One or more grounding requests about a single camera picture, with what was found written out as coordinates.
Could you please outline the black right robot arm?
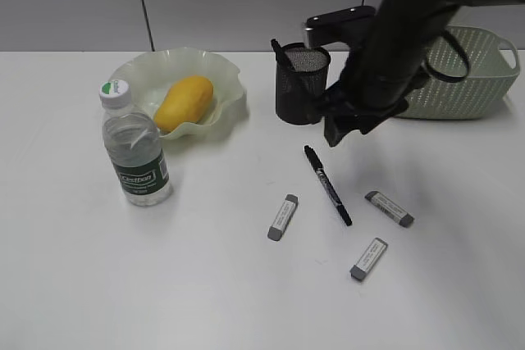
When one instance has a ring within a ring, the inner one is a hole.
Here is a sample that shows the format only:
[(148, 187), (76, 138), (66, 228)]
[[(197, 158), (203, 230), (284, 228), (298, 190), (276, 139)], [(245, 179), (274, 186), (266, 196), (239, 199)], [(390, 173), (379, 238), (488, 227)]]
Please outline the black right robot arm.
[(378, 8), (360, 6), (307, 20), (310, 47), (344, 43), (350, 54), (339, 79), (313, 102), (324, 119), (324, 136), (334, 147), (348, 133), (368, 134), (408, 108), (406, 101), (430, 77), (456, 83), (433, 69), (427, 54), (443, 38), (468, 58), (446, 27), (461, 7), (501, 6), (524, 0), (382, 0)]

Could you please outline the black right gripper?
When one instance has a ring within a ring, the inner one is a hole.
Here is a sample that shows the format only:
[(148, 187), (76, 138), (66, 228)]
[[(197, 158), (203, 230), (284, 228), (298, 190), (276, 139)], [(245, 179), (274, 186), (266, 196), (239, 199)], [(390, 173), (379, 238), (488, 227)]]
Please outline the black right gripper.
[(313, 100), (313, 109), (325, 119), (324, 137), (331, 148), (337, 146), (352, 131), (357, 130), (366, 135), (384, 121), (406, 111), (408, 107), (405, 98), (387, 108), (364, 107), (349, 98), (340, 81)]

